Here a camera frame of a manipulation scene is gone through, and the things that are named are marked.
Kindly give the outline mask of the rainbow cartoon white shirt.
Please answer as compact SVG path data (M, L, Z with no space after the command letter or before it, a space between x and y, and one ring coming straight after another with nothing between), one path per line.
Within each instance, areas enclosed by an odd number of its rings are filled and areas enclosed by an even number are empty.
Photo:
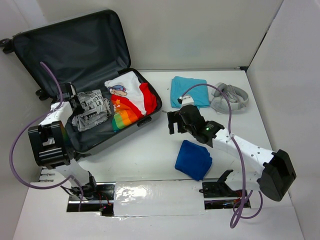
M156 96L151 92L148 83L141 83L134 71L107 80L104 86L110 93L114 109L111 122L114 132L152 114L157 108Z

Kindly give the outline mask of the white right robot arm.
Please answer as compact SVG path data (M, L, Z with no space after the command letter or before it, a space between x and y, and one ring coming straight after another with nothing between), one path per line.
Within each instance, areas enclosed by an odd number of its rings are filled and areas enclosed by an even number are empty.
M260 191L269 199L280 202L297 177L286 151L264 149L236 136L222 124L205 120L194 105L168 112L167 119L170 134L174 134L174 125L177 125L179 133L189 133L199 143L243 160L254 169L247 173L226 170L218 184L218 190L223 196L230 196L245 186L249 191Z

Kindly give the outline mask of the dark blue towel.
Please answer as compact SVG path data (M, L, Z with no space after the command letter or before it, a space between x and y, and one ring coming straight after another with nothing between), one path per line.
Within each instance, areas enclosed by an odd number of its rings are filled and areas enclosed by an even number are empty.
M202 181L212 163L213 159L205 147L184 140L180 146L174 168L195 181Z

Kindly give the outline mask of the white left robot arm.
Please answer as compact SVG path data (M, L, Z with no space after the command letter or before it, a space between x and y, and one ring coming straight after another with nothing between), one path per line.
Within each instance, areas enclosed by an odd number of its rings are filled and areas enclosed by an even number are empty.
M66 190L70 195L92 200L97 197L99 187L93 175L77 163L78 153L74 149L65 126L75 110L81 106L76 88L71 83L60 85L62 95L51 104L46 117L28 129L35 162L40 167L55 170L71 184Z

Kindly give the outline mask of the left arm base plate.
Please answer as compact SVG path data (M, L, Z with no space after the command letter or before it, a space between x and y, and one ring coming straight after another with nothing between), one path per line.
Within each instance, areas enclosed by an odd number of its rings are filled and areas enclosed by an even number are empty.
M66 212L76 213L79 211L80 198L72 192L71 188L65 189L69 194ZM91 199L83 198L80 205L80 211L89 213L99 213L101 216L114 216L114 182L98 182L96 184L96 192L93 193Z

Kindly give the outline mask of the newspaper print cloth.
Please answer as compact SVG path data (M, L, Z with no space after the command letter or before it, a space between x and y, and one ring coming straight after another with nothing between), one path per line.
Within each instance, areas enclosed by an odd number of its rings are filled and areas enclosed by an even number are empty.
M83 113L75 115L71 123L79 132L90 130L112 116L110 101L102 95L100 89L79 92L77 98Z

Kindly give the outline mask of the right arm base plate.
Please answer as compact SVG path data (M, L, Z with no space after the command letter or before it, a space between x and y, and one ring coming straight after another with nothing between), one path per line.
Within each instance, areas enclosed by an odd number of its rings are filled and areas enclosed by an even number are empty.
M227 184L227 177L233 170L226 170L218 179L209 179L202 182L199 190L204 197L205 210L232 209L240 206L242 189L231 190Z

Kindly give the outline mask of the light blue shirt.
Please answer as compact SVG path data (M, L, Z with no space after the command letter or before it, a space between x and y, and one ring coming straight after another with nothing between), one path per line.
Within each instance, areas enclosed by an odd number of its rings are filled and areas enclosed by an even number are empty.
M207 84L204 79L197 78L185 78L181 76L175 76L171 80L170 89L170 104L172 108L179 109L181 104L178 102L178 98L182 96L192 86L197 84ZM186 95L191 96L194 100L194 105L198 108L208 108L210 106L209 102L209 92L206 85L196 86L189 90Z

